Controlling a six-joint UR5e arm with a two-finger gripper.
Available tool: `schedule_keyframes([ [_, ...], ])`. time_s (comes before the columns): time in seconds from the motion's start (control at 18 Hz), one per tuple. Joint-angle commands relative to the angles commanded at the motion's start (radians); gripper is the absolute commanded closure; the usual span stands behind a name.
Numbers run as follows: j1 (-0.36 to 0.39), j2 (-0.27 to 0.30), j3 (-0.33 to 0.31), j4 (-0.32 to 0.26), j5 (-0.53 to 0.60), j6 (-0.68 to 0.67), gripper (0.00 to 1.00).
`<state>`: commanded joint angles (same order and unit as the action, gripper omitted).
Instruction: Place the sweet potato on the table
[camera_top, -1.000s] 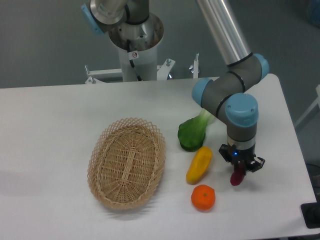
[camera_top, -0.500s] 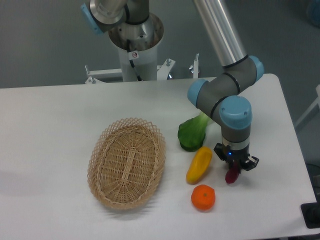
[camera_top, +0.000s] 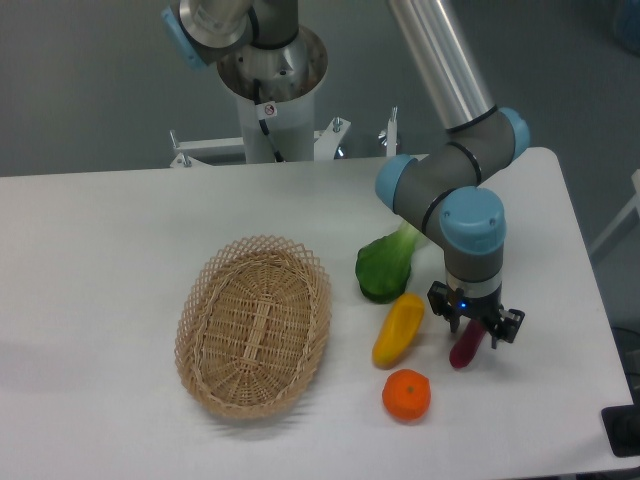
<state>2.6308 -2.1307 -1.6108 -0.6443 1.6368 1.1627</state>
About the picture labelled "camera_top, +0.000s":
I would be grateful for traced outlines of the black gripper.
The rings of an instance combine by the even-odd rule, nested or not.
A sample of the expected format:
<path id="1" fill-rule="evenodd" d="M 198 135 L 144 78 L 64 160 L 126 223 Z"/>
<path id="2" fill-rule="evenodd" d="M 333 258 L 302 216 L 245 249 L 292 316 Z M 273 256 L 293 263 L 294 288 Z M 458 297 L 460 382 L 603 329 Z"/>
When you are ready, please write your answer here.
<path id="1" fill-rule="evenodd" d="M 477 296 L 462 287 L 435 281 L 427 293 L 430 307 L 436 316 L 443 317 L 456 333 L 462 317 L 479 321 L 491 335 L 491 348 L 496 349 L 500 341 L 513 343 L 525 313 L 517 309 L 505 310 L 501 303 L 502 285 L 491 293 Z"/>

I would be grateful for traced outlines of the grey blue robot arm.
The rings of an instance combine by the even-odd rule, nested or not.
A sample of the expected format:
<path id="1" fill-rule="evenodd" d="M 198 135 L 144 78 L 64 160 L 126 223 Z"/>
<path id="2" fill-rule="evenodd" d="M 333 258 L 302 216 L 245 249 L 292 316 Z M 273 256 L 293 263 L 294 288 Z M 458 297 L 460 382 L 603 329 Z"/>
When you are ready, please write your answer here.
<path id="1" fill-rule="evenodd" d="M 427 294 L 434 314 L 452 329 L 468 318 L 494 342 L 513 342 L 524 314 L 501 302 L 504 207 L 483 183 L 528 148 L 528 126 L 495 105 L 448 2 L 393 1 L 390 10 L 449 139 L 421 160 L 390 156 L 376 194 L 443 250 L 446 279 Z M 215 65 L 236 96 L 248 162 L 313 157 L 312 96 L 327 57 L 296 2 L 175 1 L 161 17 L 184 61 Z"/>

